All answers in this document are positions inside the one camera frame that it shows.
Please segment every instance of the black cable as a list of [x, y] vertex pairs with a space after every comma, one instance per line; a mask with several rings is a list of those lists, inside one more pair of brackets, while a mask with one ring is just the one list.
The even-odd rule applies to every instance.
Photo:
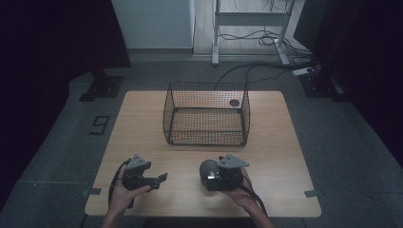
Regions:
[[253, 187], [252, 187], [252, 183], [251, 183], [251, 181], [249, 181], [249, 179], [248, 178], [246, 178], [245, 177], [245, 175], [243, 175], [243, 177], [246, 179], [246, 181], [248, 182], [248, 184], [249, 184], [249, 187], [251, 188], [251, 190], [253, 191], [253, 192], [255, 192], [255, 190], [253, 190]]
[[289, 69], [286, 69], [286, 70], [282, 71], [281, 73], [279, 73], [278, 75], [276, 75], [276, 77], [262, 78], [262, 79], [259, 79], [259, 80], [256, 80], [256, 81], [252, 81], [252, 82], [249, 81], [249, 84], [259, 83], [259, 82], [262, 82], [262, 81], [265, 81], [265, 80], [278, 79], [279, 76], [281, 76], [282, 74], [284, 74], [284, 73], [287, 72], [287, 71], [289, 71]]
[[[221, 75], [219, 80], [216, 82], [216, 85], [214, 86], [214, 90], [217, 89], [217, 86], [219, 85], [219, 83], [222, 81], [222, 79], [226, 75], [228, 75], [230, 72], [232, 72], [232, 71], [234, 71], [236, 69], [242, 68], [242, 67], [245, 67], [245, 69], [243, 70], [245, 83], [252, 84], [252, 83], [258, 83], [258, 82], [261, 82], [261, 81], [264, 81], [264, 80], [277, 79], [280, 75], [282, 75], [283, 73], [285, 73], [288, 70], [295, 70], [295, 69], [299, 69], [299, 68], [311, 67], [311, 66], [314, 66], [314, 65], [317, 65], [317, 64], [318, 64], [317, 61], [309, 61], [307, 63], [303, 63], [303, 64], [300, 64], [300, 65], [286, 66], [286, 65], [282, 65], [282, 64], [269, 63], [269, 62], [263, 62], [263, 61], [256, 61], [256, 62], [253, 62], [251, 64], [236, 66], [234, 68], [231, 68], [231, 69], [227, 70], [224, 74]], [[282, 68], [282, 69], [285, 69], [285, 70], [282, 71], [280, 74], [278, 74], [276, 77], [268, 77], [268, 78], [260, 79], [260, 80], [257, 80], [257, 81], [249, 82], [249, 71], [252, 68], [259, 67], [259, 66], [277, 67], [277, 68]]]
[[235, 5], [235, 8], [237, 8], [237, 10], [240, 12], [240, 9], [237, 6], [237, 1], [236, 0], [234, 0], [234, 5]]
[[242, 184], [239, 185], [239, 188], [242, 189], [243, 191], [245, 191], [251, 197], [253, 197], [258, 202], [258, 204], [261, 208], [261, 211], [264, 213], [264, 215], [266, 215], [266, 217], [268, 217], [266, 207], [264, 206], [264, 203], [261, 200], [261, 198], [258, 196], [258, 194], [256, 194], [255, 191], [250, 190], [249, 188], [243, 186]]
[[130, 162], [130, 160], [124, 161], [124, 162], [121, 164], [121, 166], [119, 166], [118, 170], [117, 170], [116, 173], [115, 173], [115, 176], [114, 176], [113, 179], [112, 179], [112, 182], [110, 183], [109, 192], [108, 192], [108, 195], [107, 195], [107, 207], [109, 207], [110, 200], [112, 200], [113, 189], [115, 189], [115, 184], [116, 184], [116, 181], [117, 181], [118, 178], [119, 178], [119, 174], [121, 173], [121, 170], [122, 170], [122, 168], [124, 167], [124, 165], [125, 165], [125, 164], [128, 164], [129, 162]]
[[269, 5], [270, 0], [267, 0], [266, 5], [264, 5], [264, 7], [261, 9], [261, 12], [263, 12], [263, 10], [267, 7], [267, 5]]
[[[219, 1], [219, 11], [220, 11], [221, 10], [221, 0], [217, 0], [217, 1]], [[264, 8], [269, 4], [269, 1], [270, 1], [270, 11], [272, 11], [273, 8], [277, 9], [278, 11], [281, 10], [282, 8], [284, 8], [284, 11], [287, 10], [289, 0], [286, 0], [286, 3], [284, 4], [283, 7], [277, 7], [277, 8], [274, 7], [274, 0], [268, 0], [266, 5], [263, 7], [262, 10], [264, 10]], [[237, 3], [236, 3], [235, 0], [234, 0], [234, 3], [235, 3], [235, 7], [238, 9], [238, 6], [237, 6]], [[212, 21], [213, 21], [213, 30], [215, 30], [216, 28], [215, 28], [215, 23], [214, 23], [214, 16], [213, 16]], [[261, 35], [260, 37], [250, 37], [250, 36], [252, 36], [252, 35], [254, 35], [254, 34], [258, 33], [258, 32], [264, 32], [264, 34]], [[254, 31], [254, 32], [250, 33], [250, 34], [244, 35], [244, 36], [236, 36], [236, 35], [226, 34], [226, 33], [223, 34], [223, 33], [221, 33], [220, 27], [218, 27], [218, 33], [219, 33], [219, 36], [224, 40], [240, 40], [240, 39], [258, 40], [259, 44], [266, 45], [266, 46], [275, 45], [276, 44], [275, 39], [278, 39], [278, 34], [272, 32], [272, 31], [266, 30], [266, 27], [264, 27], [264, 30], [257, 30], [257, 31]], [[270, 39], [271, 42], [267, 43], [265, 41], [265, 39]], [[294, 55], [297, 55], [297, 56], [304, 56], [304, 57], [308, 57], [308, 58], [312, 57], [312, 52], [311, 51], [306, 50], [306, 49], [300, 49], [300, 48], [294, 47], [291, 44], [290, 40], [288, 40], [285, 37], [283, 39], [283, 44], [285, 45], [287, 51], [289, 53], [291, 53], [291, 54], [294, 54]]]
[[87, 214], [84, 215], [83, 220], [81, 221], [80, 228], [84, 227], [84, 222], [86, 222], [86, 218], [88, 217]]

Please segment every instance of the hand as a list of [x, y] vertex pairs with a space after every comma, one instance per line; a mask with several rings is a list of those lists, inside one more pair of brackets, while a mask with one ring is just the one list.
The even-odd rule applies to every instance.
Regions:
[[[252, 191], [252, 182], [246, 169], [242, 168], [241, 171], [244, 176], [242, 185]], [[249, 193], [240, 188], [222, 191], [222, 193], [228, 195], [238, 206], [243, 208], [258, 228], [275, 228], [273, 222], [262, 212], [257, 201]]]
[[[248, 173], [246, 169], [242, 168], [242, 175], [244, 176], [242, 185], [249, 190], [252, 190], [252, 182], [249, 179]], [[256, 200], [249, 195], [247, 192], [243, 191], [240, 188], [231, 191], [222, 191], [223, 194], [228, 195], [238, 206], [245, 209], [248, 208], [251, 204], [255, 204]]]
[[125, 209], [139, 195], [149, 192], [150, 186], [143, 186], [133, 191], [127, 190], [122, 184], [122, 177], [125, 173], [125, 166], [122, 167], [119, 177], [113, 189], [109, 208], [107, 209], [103, 227], [118, 227], [120, 219], [125, 214]]

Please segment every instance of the tape mark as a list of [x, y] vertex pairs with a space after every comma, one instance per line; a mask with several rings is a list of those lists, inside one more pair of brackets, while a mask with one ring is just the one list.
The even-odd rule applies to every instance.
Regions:
[[89, 132], [90, 135], [104, 135], [107, 123], [109, 123], [110, 116], [96, 116], [94, 123], [92, 126], [100, 127], [102, 126], [102, 130], [100, 132]]
[[91, 188], [83, 192], [83, 197], [87, 197], [89, 195], [100, 195], [101, 191], [102, 191], [101, 188]]
[[317, 197], [317, 190], [305, 191], [306, 198]]

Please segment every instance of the wooden table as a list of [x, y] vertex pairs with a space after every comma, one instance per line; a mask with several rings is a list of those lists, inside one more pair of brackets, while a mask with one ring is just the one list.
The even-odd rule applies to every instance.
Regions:
[[159, 190], [138, 196], [127, 216], [220, 217], [248, 215], [220, 192], [208, 192], [200, 182], [199, 167], [207, 159], [229, 153], [250, 163], [246, 167], [254, 189], [270, 217], [318, 217], [314, 190], [287, 105], [280, 92], [249, 91], [251, 128], [245, 146], [169, 145], [163, 135], [165, 91], [129, 91], [110, 136], [86, 213], [102, 216], [107, 210], [110, 182], [119, 165], [134, 154], [152, 162], [144, 172], [155, 178], [167, 172]]

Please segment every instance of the white wall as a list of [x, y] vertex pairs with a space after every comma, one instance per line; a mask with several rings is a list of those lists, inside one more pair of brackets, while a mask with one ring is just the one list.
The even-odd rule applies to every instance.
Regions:
[[192, 48], [194, 0], [112, 0], [126, 48]]

